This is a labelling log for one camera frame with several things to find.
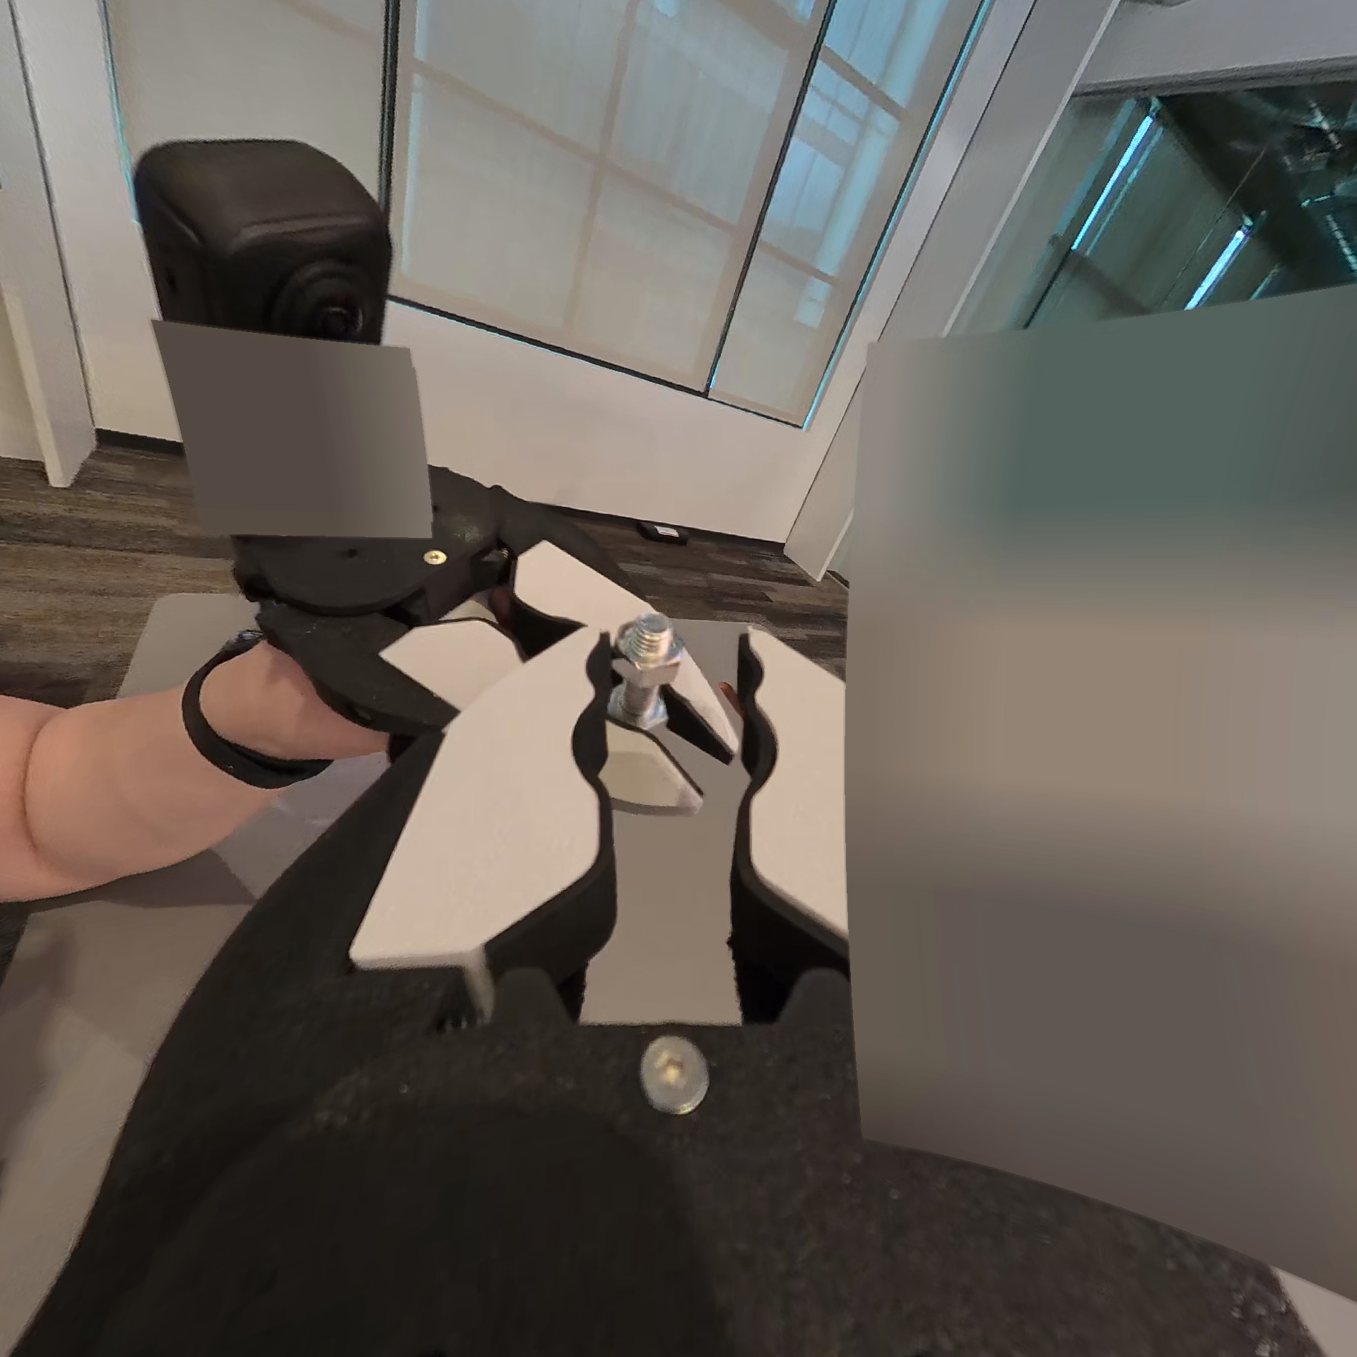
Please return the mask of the person's left forearm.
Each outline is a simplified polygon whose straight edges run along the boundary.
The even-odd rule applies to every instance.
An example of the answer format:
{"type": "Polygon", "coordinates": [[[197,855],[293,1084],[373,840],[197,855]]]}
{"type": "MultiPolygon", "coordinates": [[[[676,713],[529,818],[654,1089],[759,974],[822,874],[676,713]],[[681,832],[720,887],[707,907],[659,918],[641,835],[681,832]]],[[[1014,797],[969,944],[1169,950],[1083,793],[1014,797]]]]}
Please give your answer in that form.
{"type": "Polygon", "coordinates": [[[87,706],[1,700],[1,898],[30,903],[156,871],[271,805],[205,758],[184,688],[87,706]]]}

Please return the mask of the silver hex bolt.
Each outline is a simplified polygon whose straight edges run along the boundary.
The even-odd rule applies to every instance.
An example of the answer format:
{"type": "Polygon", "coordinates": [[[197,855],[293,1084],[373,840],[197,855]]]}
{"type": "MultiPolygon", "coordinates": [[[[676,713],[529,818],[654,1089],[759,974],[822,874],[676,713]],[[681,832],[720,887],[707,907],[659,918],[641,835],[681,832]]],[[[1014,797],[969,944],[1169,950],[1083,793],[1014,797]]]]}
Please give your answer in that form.
{"type": "MultiPolygon", "coordinates": [[[[615,637],[615,655],[642,656],[647,653],[665,653],[668,650],[684,651],[673,624],[667,616],[644,613],[626,622],[615,637]]],[[[607,716],[639,732],[650,732],[668,721],[665,688],[639,688],[626,685],[618,674],[607,705],[607,716]]]]}

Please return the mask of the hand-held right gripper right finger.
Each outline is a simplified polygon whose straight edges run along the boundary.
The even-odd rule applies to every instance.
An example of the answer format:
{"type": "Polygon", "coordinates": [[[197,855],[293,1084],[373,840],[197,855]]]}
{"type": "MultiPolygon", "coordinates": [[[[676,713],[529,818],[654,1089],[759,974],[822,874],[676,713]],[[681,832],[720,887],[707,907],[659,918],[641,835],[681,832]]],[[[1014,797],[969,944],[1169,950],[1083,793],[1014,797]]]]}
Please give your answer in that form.
{"type": "Polygon", "coordinates": [[[739,637],[734,882],[823,945],[848,942],[844,684],[780,638],[739,637]]]}

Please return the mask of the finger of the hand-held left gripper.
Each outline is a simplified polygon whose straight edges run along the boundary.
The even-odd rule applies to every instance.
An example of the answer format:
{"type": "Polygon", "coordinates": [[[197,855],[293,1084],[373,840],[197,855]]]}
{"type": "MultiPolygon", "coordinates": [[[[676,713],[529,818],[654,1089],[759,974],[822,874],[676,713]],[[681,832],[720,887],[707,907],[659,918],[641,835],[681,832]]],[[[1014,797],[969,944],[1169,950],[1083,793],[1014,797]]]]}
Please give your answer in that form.
{"type": "MultiPolygon", "coordinates": [[[[507,632],[484,617],[418,627],[387,646],[381,658],[458,714],[524,663],[507,632]]],[[[615,810],[662,818],[701,811],[701,787],[650,730],[608,714],[605,750],[600,781],[615,810]]]]}
{"type": "MultiPolygon", "coordinates": [[[[529,648],[529,625],[554,619],[607,632],[615,638],[625,624],[649,613],[650,604],[628,588],[605,579],[583,561],[549,541],[518,554],[512,574],[520,645],[529,648]]],[[[730,764],[739,737],[713,687],[696,659],[686,653],[667,687],[668,729],[705,755],[730,764]]]]}

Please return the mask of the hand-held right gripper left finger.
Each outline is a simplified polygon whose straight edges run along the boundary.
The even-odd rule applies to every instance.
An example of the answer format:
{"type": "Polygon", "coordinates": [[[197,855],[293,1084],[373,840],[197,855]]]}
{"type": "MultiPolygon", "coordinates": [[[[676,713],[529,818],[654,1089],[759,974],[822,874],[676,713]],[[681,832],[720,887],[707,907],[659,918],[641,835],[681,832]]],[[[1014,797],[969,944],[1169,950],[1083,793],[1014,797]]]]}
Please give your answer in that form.
{"type": "Polygon", "coordinates": [[[599,792],[573,751],[596,718],[592,658],[576,630],[445,726],[429,772],[348,949],[360,971],[489,968],[489,945],[583,881],[602,847],[599,792]]]}

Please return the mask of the person's left hand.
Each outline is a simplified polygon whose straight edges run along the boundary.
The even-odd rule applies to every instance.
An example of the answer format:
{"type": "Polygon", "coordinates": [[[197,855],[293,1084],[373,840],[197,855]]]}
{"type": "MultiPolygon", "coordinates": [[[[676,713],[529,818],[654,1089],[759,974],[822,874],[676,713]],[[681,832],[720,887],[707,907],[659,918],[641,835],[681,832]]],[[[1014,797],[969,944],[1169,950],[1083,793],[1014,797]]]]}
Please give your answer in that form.
{"type": "Polygon", "coordinates": [[[387,748],[384,734],[323,703],[305,672],[264,640],[216,666],[198,688],[197,706],[214,735],[272,760],[342,760],[387,748]]]}

